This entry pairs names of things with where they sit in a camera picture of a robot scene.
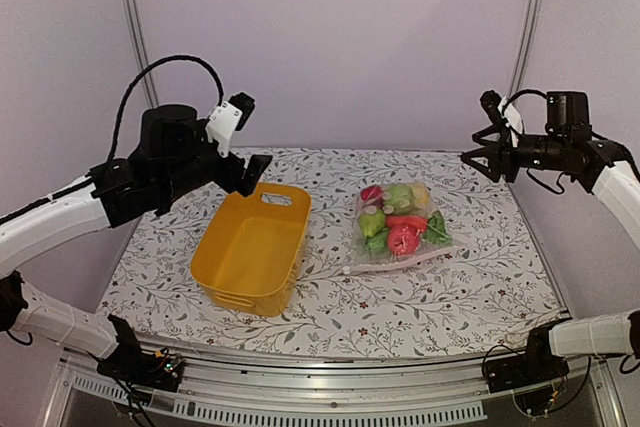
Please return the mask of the yellow toy lemon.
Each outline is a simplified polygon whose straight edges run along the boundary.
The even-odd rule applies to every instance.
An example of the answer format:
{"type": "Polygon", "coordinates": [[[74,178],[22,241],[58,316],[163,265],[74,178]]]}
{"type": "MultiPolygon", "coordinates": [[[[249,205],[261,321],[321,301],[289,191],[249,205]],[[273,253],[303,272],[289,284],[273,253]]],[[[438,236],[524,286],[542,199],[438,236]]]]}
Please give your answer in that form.
{"type": "Polygon", "coordinates": [[[413,195],[413,205],[416,208],[426,208],[430,202],[429,189],[423,183],[411,183],[409,187],[413,195]]]}

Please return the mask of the yellow plastic basket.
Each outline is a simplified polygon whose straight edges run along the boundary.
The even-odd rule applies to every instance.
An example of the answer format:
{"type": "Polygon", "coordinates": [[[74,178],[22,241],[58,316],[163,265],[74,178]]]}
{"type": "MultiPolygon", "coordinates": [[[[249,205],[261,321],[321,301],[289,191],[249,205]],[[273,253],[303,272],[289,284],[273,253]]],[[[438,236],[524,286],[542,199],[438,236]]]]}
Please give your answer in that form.
{"type": "Polygon", "coordinates": [[[305,190],[260,183],[228,195],[191,260],[190,273],[219,307],[277,317],[291,299],[310,218],[305,190]]]}

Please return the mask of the green toy lettuce leaf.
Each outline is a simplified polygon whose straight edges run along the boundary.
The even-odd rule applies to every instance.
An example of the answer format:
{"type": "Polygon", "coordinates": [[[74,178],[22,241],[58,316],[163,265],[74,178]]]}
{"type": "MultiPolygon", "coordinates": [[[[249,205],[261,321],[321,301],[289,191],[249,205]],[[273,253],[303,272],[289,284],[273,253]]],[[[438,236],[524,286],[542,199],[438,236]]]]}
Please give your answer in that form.
{"type": "Polygon", "coordinates": [[[428,218],[427,230],[423,234],[423,239],[430,245],[445,246],[450,245],[452,237],[446,229],[446,222],[440,211],[435,211],[428,218]]]}

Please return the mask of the clear zip top bag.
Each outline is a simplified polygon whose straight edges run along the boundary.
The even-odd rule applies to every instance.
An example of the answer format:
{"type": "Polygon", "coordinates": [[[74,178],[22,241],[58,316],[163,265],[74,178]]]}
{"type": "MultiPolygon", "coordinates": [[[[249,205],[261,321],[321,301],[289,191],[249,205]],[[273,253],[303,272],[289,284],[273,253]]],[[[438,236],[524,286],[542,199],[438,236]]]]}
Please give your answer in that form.
{"type": "Polygon", "coordinates": [[[346,275],[390,272],[452,255],[461,246],[423,182],[374,184],[356,197],[346,275]]]}

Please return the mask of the orange toy carrot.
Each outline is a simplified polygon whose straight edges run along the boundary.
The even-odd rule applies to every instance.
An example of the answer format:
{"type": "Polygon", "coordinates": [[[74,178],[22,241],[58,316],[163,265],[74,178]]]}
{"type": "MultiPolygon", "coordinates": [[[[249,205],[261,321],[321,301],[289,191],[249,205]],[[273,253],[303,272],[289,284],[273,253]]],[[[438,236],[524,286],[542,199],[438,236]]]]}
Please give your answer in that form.
{"type": "Polygon", "coordinates": [[[403,216],[387,216],[386,226],[393,228],[396,226],[408,225],[416,228],[418,231],[425,232],[428,228],[428,220],[418,215],[403,215],[403,216]]]}

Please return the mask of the red toy tomato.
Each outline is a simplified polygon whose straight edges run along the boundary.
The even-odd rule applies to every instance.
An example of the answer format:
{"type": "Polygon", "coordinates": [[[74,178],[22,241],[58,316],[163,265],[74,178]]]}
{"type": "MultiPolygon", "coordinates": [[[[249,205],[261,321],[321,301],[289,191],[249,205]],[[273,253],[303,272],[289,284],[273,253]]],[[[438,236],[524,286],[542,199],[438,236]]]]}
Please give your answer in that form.
{"type": "Polygon", "coordinates": [[[420,246],[420,232],[412,226],[396,226],[390,228],[387,242],[394,256],[412,255],[420,246]]]}

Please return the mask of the red toy apple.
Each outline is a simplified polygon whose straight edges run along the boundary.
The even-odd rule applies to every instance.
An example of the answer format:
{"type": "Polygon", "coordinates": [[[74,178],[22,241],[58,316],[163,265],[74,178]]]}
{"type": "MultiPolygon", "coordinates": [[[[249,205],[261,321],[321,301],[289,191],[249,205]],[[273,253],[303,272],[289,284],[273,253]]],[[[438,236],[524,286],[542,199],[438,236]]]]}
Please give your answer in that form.
{"type": "Polygon", "coordinates": [[[384,190],[379,185],[372,185],[360,191],[360,200],[362,207],[374,206],[378,209],[383,207],[384,190]]]}

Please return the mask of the green toy cucumber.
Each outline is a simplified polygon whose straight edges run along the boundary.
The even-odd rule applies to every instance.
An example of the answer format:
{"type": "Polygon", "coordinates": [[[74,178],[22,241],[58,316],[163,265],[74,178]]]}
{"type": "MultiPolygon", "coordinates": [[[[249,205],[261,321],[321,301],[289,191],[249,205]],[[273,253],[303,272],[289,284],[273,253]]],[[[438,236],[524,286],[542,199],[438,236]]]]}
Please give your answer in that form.
{"type": "Polygon", "coordinates": [[[388,235],[389,229],[383,228],[374,236],[369,237],[365,242],[368,253],[372,256],[385,254],[388,251],[388,235]]]}

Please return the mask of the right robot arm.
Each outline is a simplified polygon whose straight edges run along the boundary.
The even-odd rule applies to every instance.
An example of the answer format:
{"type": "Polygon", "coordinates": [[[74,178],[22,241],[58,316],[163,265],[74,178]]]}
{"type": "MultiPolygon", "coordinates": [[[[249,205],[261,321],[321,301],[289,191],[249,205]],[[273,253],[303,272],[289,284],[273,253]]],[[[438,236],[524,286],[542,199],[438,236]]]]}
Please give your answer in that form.
{"type": "MultiPolygon", "coordinates": [[[[514,103],[528,95],[521,90],[502,97],[486,91],[480,105],[491,124],[472,139],[477,149],[462,154],[464,164],[493,182],[512,183],[520,171],[553,171],[581,185],[601,202],[628,236],[639,239],[639,169],[621,143],[592,129],[588,97],[576,91],[537,91],[546,103],[542,134],[527,134],[514,103]]],[[[552,371],[556,358],[639,355],[639,313],[565,320],[533,329],[527,353],[517,362],[517,374],[537,383],[552,371]]]]}

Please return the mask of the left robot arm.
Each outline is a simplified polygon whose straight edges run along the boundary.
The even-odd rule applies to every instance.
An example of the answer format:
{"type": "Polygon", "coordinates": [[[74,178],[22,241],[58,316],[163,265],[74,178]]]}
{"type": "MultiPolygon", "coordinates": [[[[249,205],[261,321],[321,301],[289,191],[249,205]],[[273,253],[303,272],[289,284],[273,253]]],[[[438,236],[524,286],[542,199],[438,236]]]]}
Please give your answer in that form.
{"type": "Polygon", "coordinates": [[[194,108],[165,105],[144,112],[140,142],[126,158],[93,167],[63,190],[1,220],[1,329],[25,330],[85,351],[128,381],[148,373],[148,359],[128,323],[99,317],[53,299],[23,281],[18,269],[73,239],[129,223],[147,212],[162,216],[186,194],[209,183],[252,194],[271,163],[231,153],[233,134],[255,108],[244,93],[200,119],[194,108]]]}

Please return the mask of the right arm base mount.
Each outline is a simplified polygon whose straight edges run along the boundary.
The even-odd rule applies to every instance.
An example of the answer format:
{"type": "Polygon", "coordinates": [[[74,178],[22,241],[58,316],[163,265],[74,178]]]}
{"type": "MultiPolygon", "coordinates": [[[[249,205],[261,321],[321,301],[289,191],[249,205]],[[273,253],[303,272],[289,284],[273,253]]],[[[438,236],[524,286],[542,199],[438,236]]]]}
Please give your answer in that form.
{"type": "Polygon", "coordinates": [[[541,393],[518,394],[516,406],[526,415],[549,414],[556,406],[569,374],[568,362],[554,355],[550,346],[550,331],[559,321],[532,329],[523,352],[498,344],[484,355],[481,372],[491,393],[517,390],[558,380],[558,387],[545,387],[541,393]]]}

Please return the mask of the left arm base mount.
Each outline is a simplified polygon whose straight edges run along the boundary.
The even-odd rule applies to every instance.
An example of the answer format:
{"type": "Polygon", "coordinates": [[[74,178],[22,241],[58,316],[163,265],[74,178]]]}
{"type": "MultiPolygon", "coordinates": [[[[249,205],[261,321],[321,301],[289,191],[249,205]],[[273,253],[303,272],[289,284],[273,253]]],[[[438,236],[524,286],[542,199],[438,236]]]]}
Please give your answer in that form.
{"type": "Polygon", "coordinates": [[[129,385],[177,392],[185,368],[183,356],[166,347],[146,353],[127,321],[112,314],[107,319],[115,328],[116,348],[97,361],[97,372],[129,385]]]}

